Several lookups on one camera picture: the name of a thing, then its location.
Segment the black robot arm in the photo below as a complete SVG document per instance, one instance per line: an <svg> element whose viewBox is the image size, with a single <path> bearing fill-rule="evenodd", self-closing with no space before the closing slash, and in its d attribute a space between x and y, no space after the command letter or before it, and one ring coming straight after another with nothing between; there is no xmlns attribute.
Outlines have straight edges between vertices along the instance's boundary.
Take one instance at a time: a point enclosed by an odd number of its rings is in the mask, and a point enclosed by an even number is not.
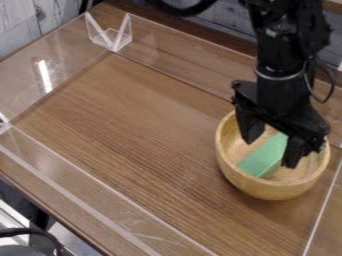
<svg viewBox="0 0 342 256"><path fill-rule="evenodd" d="M314 109L318 53L330 43L322 0L238 0L257 37L257 80L232 83L241 136L252 144L268 126L288 136L281 165L320 152L330 125Z"/></svg>

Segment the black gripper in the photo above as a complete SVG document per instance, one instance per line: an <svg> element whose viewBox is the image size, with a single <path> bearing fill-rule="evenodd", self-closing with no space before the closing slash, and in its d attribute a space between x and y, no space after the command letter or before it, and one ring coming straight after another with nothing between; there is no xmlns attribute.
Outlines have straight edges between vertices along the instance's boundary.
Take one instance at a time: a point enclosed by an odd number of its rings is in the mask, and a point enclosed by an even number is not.
<svg viewBox="0 0 342 256"><path fill-rule="evenodd" d="M241 136L252 144L265 132L266 125L285 133L286 146L281 165L294 169L304 157L321 153L326 147L330 126L312 105L314 72L296 77L258 77L257 81L236 80L236 115Z"/></svg>

